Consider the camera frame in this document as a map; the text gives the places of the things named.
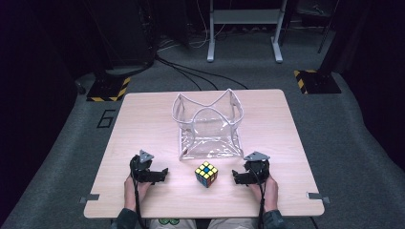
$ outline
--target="rubik's cube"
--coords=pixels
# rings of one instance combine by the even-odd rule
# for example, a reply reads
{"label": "rubik's cube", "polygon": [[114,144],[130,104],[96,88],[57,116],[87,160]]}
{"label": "rubik's cube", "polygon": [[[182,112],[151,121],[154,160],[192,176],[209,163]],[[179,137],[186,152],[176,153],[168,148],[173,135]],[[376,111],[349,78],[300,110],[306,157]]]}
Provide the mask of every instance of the rubik's cube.
{"label": "rubik's cube", "polygon": [[200,165],[195,171],[197,180],[205,187],[209,188],[218,175],[218,170],[207,161]]}

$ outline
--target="wooden table top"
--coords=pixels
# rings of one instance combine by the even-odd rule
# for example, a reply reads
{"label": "wooden table top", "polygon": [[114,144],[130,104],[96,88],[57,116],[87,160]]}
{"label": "wooden table top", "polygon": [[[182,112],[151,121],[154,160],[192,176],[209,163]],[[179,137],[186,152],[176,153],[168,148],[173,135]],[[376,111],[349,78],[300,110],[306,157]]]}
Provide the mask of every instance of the wooden table top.
{"label": "wooden table top", "polygon": [[[245,155],[255,151],[270,156],[270,173],[279,184],[279,210],[285,217],[320,216],[324,205],[308,199],[318,193],[284,93],[280,90],[233,91],[245,111],[238,128]],[[181,92],[209,104],[224,92]],[[172,105],[179,92],[127,94],[101,161],[84,215],[89,219],[116,218],[124,204],[124,180],[129,162],[139,150],[153,155],[151,171],[169,168],[164,182],[150,187],[141,204],[146,219],[254,218],[259,212],[250,189],[235,184],[231,171],[245,173],[241,157],[207,161],[218,168],[218,178],[203,187],[194,171],[203,159],[179,161],[179,127]]]}

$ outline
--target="pants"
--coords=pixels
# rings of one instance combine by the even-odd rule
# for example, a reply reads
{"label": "pants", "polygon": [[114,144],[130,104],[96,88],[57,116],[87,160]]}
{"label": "pants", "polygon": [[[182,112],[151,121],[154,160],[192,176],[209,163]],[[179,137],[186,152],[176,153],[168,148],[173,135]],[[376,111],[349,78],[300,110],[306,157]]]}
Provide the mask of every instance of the pants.
{"label": "pants", "polygon": [[[212,219],[208,229],[255,229],[257,219]],[[152,219],[150,229],[197,229],[193,219]]]}

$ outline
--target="sleeve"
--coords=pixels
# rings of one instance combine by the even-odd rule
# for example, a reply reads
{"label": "sleeve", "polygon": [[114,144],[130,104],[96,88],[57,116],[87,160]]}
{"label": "sleeve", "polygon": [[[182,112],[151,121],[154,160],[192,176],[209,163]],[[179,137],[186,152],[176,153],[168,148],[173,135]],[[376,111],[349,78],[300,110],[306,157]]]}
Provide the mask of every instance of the sleeve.
{"label": "sleeve", "polygon": [[110,229],[134,229],[137,221],[138,215],[136,212],[123,208],[117,219],[111,224]]}
{"label": "sleeve", "polygon": [[263,214],[265,229],[285,229],[286,224],[279,210],[269,211]]}

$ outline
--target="clear plastic container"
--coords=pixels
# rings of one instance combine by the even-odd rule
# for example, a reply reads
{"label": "clear plastic container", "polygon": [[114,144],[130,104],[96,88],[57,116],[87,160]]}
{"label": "clear plastic container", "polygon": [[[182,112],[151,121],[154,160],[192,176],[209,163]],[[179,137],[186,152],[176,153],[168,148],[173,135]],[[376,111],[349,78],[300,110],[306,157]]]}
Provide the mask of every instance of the clear plastic container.
{"label": "clear plastic container", "polygon": [[180,160],[244,156],[237,131],[244,110],[232,90],[208,105],[179,94],[172,115],[180,127]]}

